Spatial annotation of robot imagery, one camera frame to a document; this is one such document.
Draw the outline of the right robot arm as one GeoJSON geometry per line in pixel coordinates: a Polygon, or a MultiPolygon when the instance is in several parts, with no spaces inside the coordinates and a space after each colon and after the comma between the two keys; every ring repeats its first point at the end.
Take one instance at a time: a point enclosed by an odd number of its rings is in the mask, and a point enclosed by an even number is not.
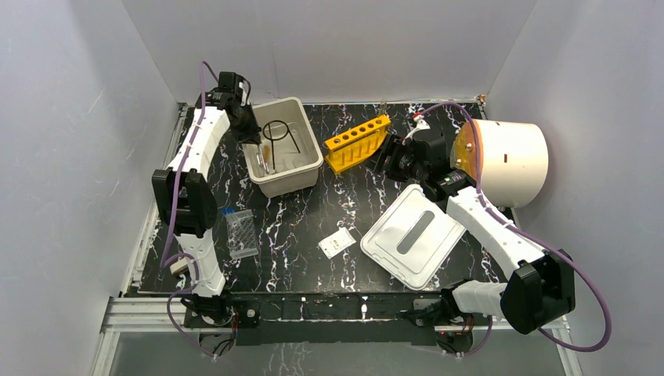
{"type": "Polygon", "coordinates": [[[449,166],[446,141],[431,130],[414,138],[389,135],[367,166],[389,179],[416,181],[424,196],[462,225],[499,263],[505,284],[461,280],[442,289],[442,317],[462,324],[472,313],[500,317],[519,333],[540,329],[576,307],[574,271],[567,253],[526,240],[478,193],[470,173],[449,166]]]}

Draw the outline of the white plastic packet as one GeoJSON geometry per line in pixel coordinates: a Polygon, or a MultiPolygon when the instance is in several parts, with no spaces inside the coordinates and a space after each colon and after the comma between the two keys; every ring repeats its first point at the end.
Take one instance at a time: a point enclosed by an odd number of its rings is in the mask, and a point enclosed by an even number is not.
{"type": "Polygon", "coordinates": [[[349,230],[345,227],[339,227],[336,232],[322,239],[318,243],[318,247],[328,259],[332,259],[355,243],[356,240],[349,230]]]}

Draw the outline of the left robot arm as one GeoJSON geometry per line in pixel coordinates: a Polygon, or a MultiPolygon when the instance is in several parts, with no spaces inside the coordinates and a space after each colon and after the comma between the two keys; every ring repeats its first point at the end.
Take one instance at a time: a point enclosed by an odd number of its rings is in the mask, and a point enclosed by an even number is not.
{"type": "Polygon", "coordinates": [[[182,293],[182,304],[215,326],[231,321],[234,306],[223,297],[226,279],[212,236],[218,205],[208,173],[226,133],[236,143],[259,144],[261,129],[250,94],[251,84],[245,77],[220,72],[216,87],[201,93],[200,106],[174,159],[151,177],[158,214],[168,224],[160,266],[175,273],[189,272],[192,289],[182,293]]]}

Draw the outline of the black wire ring stand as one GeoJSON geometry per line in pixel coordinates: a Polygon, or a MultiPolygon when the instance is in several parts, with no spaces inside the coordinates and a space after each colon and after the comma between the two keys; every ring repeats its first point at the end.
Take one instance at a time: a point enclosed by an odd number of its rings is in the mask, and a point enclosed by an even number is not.
{"type": "Polygon", "coordinates": [[[300,154],[301,149],[297,143],[297,141],[294,138],[293,132],[291,131],[290,128],[290,123],[276,119],[276,120],[271,120],[268,121],[266,124],[263,125],[262,127],[262,135],[270,142],[270,147],[271,147],[271,157],[272,157],[272,169],[276,170],[276,150],[275,150],[275,142],[280,141],[282,139],[285,139],[289,137],[295,147],[295,150],[300,154]],[[272,127],[274,125],[279,125],[283,126],[283,131],[279,135],[275,135],[272,127]]]}

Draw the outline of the bristle test tube brush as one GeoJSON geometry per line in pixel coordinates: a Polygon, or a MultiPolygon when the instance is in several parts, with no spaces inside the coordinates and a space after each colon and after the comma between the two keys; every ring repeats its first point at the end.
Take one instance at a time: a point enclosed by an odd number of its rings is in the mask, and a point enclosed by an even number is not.
{"type": "Polygon", "coordinates": [[[270,145],[264,145],[262,148],[262,156],[265,163],[270,163],[272,160],[272,148],[270,145]]]}

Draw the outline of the metal crucible tongs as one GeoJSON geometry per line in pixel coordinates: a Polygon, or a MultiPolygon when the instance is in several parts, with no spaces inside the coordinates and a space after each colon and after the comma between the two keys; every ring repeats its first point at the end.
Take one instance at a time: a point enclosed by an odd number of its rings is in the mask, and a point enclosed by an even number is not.
{"type": "Polygon", "coordinates": [[[265,160],[264,149],[259,146],[256,153],[256,160],[258,167],[263,171],[264,175],[269,174],[269,165],[265,160]]]}

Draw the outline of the white bin lid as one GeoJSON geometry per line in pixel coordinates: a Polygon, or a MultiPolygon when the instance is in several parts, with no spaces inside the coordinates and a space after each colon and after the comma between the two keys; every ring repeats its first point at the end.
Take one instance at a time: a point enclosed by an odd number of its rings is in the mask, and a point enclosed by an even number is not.
{"type": "Polygon", "coordinates": [[[410,290],[423,290],[466,232],[411,184],[360,241],[363,253],[410,290]]]}

